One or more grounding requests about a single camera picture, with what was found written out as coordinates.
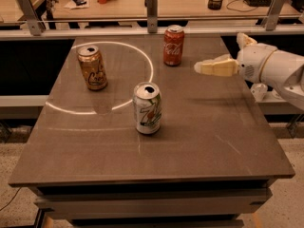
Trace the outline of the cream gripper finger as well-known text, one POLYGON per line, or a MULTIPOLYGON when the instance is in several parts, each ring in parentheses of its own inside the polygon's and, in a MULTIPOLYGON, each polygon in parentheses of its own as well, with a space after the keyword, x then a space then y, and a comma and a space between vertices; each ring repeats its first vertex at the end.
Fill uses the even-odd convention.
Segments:
POLYGON ((237 34, 237 44, 240 49, 243 49, 247 46, 255 45, 257 41, 254 38, 251 38, 245 33, 238 33, 237 34))
POLYGON ((194 70, 203 75, 231 77, 238 74, 238 61, 229 54, 224 54, 214 59, 196 62, 194 70))

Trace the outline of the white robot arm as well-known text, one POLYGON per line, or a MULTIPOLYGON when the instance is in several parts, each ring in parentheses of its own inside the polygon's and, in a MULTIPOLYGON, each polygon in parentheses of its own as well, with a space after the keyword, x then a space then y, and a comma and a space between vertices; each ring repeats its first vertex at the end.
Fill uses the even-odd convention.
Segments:
POLYGON ((245 33, 237 35, 239 52, 233 59, 224 54, 196 62, 198 74, 231 77, 239 74, 253 84, 272 87, 278 95, 297 108, 304 109, 304 57, 258 43, 245 33))

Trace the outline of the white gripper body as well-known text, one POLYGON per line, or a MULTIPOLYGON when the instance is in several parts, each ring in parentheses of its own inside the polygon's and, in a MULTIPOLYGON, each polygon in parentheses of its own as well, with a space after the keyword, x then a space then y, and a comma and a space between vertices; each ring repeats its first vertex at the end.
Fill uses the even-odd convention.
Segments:
POLYGON ((260 71, 277 47, 257 43, 246 46, 237 54, 238 72, 246 81, 260 82, 260 71))

